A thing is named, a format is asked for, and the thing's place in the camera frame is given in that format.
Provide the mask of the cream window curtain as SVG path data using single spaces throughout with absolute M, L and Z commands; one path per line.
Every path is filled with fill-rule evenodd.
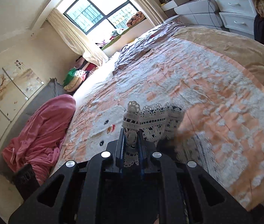
M 65 44 L 77 55 L 100 67 L 109 58 L 93 43 L 84 32 L 75 26 L 65 15 L 57 9 L 53 9 L 47 17 L 47 21 L 59 34 Z

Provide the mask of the peach bunny bedspread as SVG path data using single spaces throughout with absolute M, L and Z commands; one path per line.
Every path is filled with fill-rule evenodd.
M 264 45 L 205 27 L 162 24 L 97 69 L 75 92 L 77 109 L 57 166 L 91 159 L 136 116 L 178 107 L 170 146 L 198 162 L 247 210 L 264 205 Z

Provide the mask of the grey headboard cushion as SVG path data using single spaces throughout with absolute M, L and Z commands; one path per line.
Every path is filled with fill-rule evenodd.
M 57 82 L 56 78 L 51 78 L 46 86 L 44 86 L 36 96 L 27 104 L 23 112 L 20 114 L 18 119 L 13 124 L 11 130 L 9 131 L 6 139 L 0 148 L 0 175 L 4 176 L 9 182 L 12 181 L 13 171 L 8 167 L 5 162 L 2 151 L 6 148 L 10 141 L 17 137 L 31 116 L 48 100 L 55 98 L 60 95 L 70 94 L 64 90 L 64 87 Z

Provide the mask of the pink blanket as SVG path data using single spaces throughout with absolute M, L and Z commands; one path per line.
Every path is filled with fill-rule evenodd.
M 42 185 L 57 164 L 66 132 L 76 111 L 71 95 L 60 95 L 44 103 L 13 138 L 2 156 L 13 172 L 31 164 Z

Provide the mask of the blue denim pants lace hem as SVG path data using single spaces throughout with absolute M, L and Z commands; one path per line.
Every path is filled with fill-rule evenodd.
M 185 108 L 179 104 L 155 104 L 141 108 L 136 101 L 130 101 L 122 121 L 126 138 L 124 167 L 139 165 L 136 142 L 140 133 L 144 140 L 153 143 L 160 152 L 175 161 L 186 163 L 193 160 L 209 171 L 214 159 L 205 133 L 199 132 L 186 138 L 178 133 L 185 115 Z

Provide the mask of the black framed window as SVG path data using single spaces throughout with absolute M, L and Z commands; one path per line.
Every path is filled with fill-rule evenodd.
M 126 28 L 126 23 L 138 9 L 130 0 L 104 14 L 91 0 L 75 0 L 63 13 L 75 26 L 89 34 L 102 22 L 108 22 L 112 28 Z

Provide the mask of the white low tv cabinet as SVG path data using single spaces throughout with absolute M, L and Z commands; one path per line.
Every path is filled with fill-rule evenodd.
M 188 26 L 205 26 L 222 30 L 223 21 L 215 0 L 189 1 L 165 11 L 168 19 L 164 23 L 180 21 Z

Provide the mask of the blossom tree wall painting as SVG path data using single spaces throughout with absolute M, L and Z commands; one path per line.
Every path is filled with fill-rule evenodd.
M 36 73 L 19 60 L 0 68 L 0 141 L 26 101 L 43 84 Z

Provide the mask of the purple crumpled quilt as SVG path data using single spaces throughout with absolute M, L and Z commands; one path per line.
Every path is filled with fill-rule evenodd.
M 119 52 L 112 74 L 116 75 L 126 66 L 135 63 L 152 48 L 165 43 L 171 36 L 184 27 L 186 25 L 181 22 L 163 23 L 142 34 L 132 43 L 125 45 Z

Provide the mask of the colourful folded clothes pile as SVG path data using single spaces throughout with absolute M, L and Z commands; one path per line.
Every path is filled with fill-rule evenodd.
M 83 56 L 80 56 L 64 79 L 64 90 L 68 93 L 75 92 L 96 69 L 98 67 L 95 64 L 88 62 Z

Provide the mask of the white drawer cabinet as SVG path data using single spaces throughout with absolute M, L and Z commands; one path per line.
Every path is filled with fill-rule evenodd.
M 230 32 L 254 38 L 256 10 L 253 0 L 215 0 L 225 28 Z

